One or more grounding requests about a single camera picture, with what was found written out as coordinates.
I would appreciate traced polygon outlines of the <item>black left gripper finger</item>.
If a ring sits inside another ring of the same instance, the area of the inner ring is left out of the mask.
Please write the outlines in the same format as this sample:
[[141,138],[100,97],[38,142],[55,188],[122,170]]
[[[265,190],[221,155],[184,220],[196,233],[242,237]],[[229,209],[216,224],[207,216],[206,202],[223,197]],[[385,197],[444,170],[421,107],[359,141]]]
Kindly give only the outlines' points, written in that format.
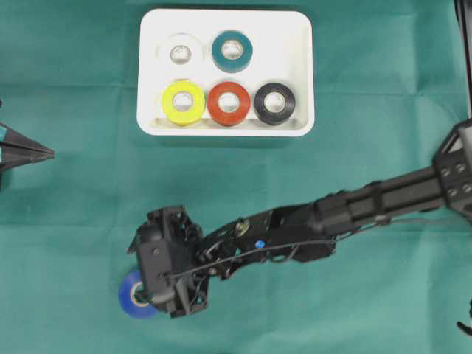
[[32,154],[32,155],[26,155],[26,156],[14,154],[14,153],[3,153],[1,155],[1,171],[4,172],[6,170],[10,170],[15,167],[22,166],[22,165],[43,162],[48,159],[53,159],[54,157],[55,157],[54,154],[47,154],[47,153],[39,153],[35,155]]
[[5,124],[1,124],[1,146],[31,150],[49,155],[55,154],[54,150],[26,137]]

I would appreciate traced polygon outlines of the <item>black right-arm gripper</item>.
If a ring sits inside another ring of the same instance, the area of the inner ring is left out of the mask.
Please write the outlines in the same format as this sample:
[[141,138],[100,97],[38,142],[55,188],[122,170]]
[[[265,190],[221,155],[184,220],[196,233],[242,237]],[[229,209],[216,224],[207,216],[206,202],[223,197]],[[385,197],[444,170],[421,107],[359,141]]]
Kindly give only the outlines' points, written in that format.
[[[201,227],[192,222],[182,206],[172,206],[157,209],[147,214],[146,223],[166,223],[168,226],[174,226],[181,230],[184,241],[190,246],[192,255],[192,265],[185,271],[174,274],[173,277],[187,276],[192,280],[192,287],[189,289],[190,300],[187,305],[177,301],[177,307],[156,307],[160,312],[167,313],[170,317],[176,318],[197,313],[207,307],[207,292],[209,285],[209,276],[205,271],[197,271],[200,265],[197,253],[203,241],[203,232]],[[127,249],[127,254],[133,254],[139,247],[139,235],[135,234],[131,244]],[[135,303],[137,306],[152,305],[148,295],[144,290],[135,291]]]

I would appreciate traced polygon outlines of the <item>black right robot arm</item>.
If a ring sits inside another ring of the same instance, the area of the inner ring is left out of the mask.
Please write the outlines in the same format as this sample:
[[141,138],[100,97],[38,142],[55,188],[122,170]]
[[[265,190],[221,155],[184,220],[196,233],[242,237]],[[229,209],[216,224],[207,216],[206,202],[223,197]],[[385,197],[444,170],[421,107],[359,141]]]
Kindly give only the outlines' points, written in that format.
[[150,212],[128,249],[139,267],[131,304],[144,316],[190,315],[206,308],[211,277],[226,280],[252,263],[326,258],[345,237],[441,207],[471,218],[470,121],[453,127],[430,167],[238,218],[208,235],[182,206]]

